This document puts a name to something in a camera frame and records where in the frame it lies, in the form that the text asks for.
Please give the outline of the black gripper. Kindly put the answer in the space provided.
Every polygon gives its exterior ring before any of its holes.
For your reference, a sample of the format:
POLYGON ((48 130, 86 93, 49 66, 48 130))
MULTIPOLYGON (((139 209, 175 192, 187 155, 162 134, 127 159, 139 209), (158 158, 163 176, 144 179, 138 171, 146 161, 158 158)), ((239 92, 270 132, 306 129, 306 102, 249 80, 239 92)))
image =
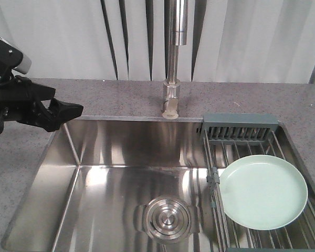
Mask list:
POLYGON ((82 105, 53 99, 55 93, 55 88, 14 76, 11 66, 0 61, 0 128, 5 121, 17 121, 53 132, 82 115, 82 105), (51 100, 47 109, 45 100, 51 100))

